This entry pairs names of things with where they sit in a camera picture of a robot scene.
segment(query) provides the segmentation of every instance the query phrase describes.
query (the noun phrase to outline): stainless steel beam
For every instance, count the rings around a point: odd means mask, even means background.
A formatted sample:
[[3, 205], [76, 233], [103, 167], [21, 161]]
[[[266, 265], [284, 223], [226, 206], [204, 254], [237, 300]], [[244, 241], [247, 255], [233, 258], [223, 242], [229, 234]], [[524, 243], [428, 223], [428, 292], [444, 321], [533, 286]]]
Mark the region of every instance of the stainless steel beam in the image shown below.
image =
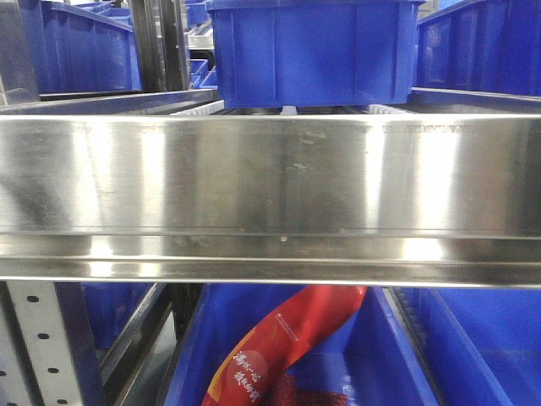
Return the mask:
[[0, 116], [8, 114], [169, 114], [214, 100], [217, 100], [215, 91], [174, 91], [19, 104], [0, 107]]
[[515, 96], [482, 91], [413, 88], [408, 109], [439, 113], [541, 113], [541, 97]]
[[3, 118], [0, 278], [539, 287], [540, 128]]

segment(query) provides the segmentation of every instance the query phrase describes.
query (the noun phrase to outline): blue plastic bin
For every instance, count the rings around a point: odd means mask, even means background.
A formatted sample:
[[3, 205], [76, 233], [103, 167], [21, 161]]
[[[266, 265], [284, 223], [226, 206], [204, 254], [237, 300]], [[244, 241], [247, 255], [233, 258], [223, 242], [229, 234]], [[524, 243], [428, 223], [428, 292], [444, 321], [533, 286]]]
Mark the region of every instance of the blue plastic bin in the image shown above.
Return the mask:
[[185, 0], [185, 2], [189, 27], [201, 25], [209, 19], [210, 16], [206, 12], [205, 0]]
[[22, 0], [40, 93], [141, 88], [132, 27], [97, 13], [110, 7]]
[[194, 89], [199, 89], [201, 80], [203, 80], [209, 73], [209, 61], [207, 59], [191, 59], [190, 72], [192, 87]]
[[541, 404], [541, 291], [401, 292], [446, 404]]
[[226, 107], [405, 102], [420, 3], [210, 0]]
[[[301, 288], [207, 285], [164, 404], [200, 406], [211, 378], [238, 341]], [[289, 373], [299, 388], [345, 393], [350, 406], [437, 404], [380, 288], [371, 289], [361, 310]]]
[[209, 74], [201, 81], [199, 85], [200, 89], [217, 89], [218, 88], [218, 75], [216, 68], [212, 69]]
[[509, 0], [498, 91], [541, 96], [539, 0]]
[[151, 283], [81, 283], [97, 349], [108, 349]]
[[419, 21], [417, 85], [496, 91], [507, 0], [467, 0]]

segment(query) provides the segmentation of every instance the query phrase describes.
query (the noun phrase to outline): red plastic bag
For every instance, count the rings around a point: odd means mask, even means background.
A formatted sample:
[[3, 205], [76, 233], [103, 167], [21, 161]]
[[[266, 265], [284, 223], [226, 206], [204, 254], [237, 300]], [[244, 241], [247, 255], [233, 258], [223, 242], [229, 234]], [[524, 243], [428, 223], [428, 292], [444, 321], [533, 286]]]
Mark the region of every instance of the red plastic bag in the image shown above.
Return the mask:
[[367, 288], [313, 285], [274, 309], [227, 356], [202, 406], [252, 406], [361, 306]]

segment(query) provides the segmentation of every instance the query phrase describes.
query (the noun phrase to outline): bin rim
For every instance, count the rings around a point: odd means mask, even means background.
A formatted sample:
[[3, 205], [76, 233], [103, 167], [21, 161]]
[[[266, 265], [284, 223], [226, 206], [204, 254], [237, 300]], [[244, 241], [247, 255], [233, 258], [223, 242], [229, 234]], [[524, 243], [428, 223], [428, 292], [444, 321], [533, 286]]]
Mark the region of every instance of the bin rim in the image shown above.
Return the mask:
[[277, 8], [323, 4], [425, 3], [426, 0], [207, 0], [207, 11], [235, 8]]
[[[506, 3], [507, 0], [490, 0], [491, 2], [499, 2], [499, 3]], [[461, 2], [452, 4], [449, 7], [442, 8], [441, 10], [436, 11], [435, 13], [432, 13], [431, 15], [427, 15], [426, 17], [423, 17], [419, 19], [417, 22], [417, 25], [422, 25], [424, 23], [428, 23], [434, 19], [438, 19], [439, 17], [447, 16], [448, 14], [454, 13], [457, 10], [460, 10], [462, 8], [467, 8], [470, 6], [473, 6], [477, 3], [488, 3], [489, 0], [462, 0]]]
[[62, 11], [63, 13], [75, 14], [80, 17], [85, 17], [86, 19], [93, 19], [94, 21], [98, 21], [103, 24], [121, 28], [129, 32], [134, 31], [131, 25], [121, 23], [120, 21], [116, 19], [112, 19], [110, 17], [106, 17], [104, 15], [94, 13], [92, 11], [87, 11], [76, 6], [71, 6], [69, 4], [60, 3], [60, 2], [42, 1], [41, 6], [47, 10]]

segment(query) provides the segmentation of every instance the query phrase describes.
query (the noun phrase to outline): red package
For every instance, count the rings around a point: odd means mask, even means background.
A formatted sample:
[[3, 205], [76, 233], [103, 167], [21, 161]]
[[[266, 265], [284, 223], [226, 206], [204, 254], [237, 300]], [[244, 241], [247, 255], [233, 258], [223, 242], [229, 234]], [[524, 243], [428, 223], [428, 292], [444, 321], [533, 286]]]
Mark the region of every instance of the red package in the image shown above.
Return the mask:
[[342, 393], [297, 389], [295, 378], [284, 375], [263, 397], [260, 406], [347, 406], [347, 396]]
[[367, 288], [309, 286], [244, 336], [212, 378], [202, 406], [249, 406], [361, 306]]

